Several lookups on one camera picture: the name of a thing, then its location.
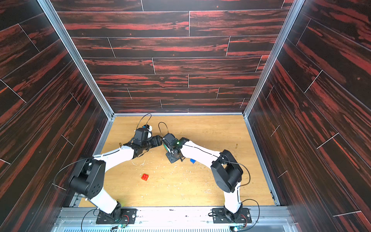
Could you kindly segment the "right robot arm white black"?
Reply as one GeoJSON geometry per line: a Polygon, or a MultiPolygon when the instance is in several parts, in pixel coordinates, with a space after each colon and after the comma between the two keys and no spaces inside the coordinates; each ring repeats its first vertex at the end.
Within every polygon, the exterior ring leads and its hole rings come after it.
{"type": "Polygon", "coordinates": [[[226,213],[236,215],[241,212],[243,203],[240,200],[240,186],[243,170],[228,150],[209,150],[186,138],[178,140],[171,133],[164,136],[163,144],[170,163],[187,158],[209,168],[217,186],[224,192],[226,213]]]}

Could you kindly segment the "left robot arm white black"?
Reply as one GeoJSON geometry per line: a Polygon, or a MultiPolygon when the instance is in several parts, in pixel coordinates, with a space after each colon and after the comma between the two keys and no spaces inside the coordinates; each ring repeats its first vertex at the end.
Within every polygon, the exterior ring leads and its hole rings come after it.
{"type": "Polygon", "coordinates": [[[136,129],[134,137],[119,148],[77,162],[69,178],[69,187],[90,200],[102,213],[118,221],[122,217],[121,204],[104,190],[105,173],[151,148],[161,146],[162,141],[161,136],[152,135],[151,126],[144,125],[136,129]]]}

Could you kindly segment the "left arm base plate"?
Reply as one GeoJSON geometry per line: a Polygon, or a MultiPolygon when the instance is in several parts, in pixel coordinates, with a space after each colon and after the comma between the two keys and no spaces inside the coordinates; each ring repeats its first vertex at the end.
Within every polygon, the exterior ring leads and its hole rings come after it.
{"type": "Polygon", "coordinates": [[[111,214],[99,211],[96,224],[134,224],[137,216],[136,208],[121,208],[111,214]]]}

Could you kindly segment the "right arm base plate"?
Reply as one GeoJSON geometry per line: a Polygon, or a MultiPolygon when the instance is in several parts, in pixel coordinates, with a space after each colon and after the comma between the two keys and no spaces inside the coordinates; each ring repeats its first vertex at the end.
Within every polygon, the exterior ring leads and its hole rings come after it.
{"type": "Polygon", "coordinates": [[[228,211],[225,207],[212,208],[208,214],[214,224],[227,223],[252,223],[252,218],[248,208],[240,207],[236,213],[228,211]]]}

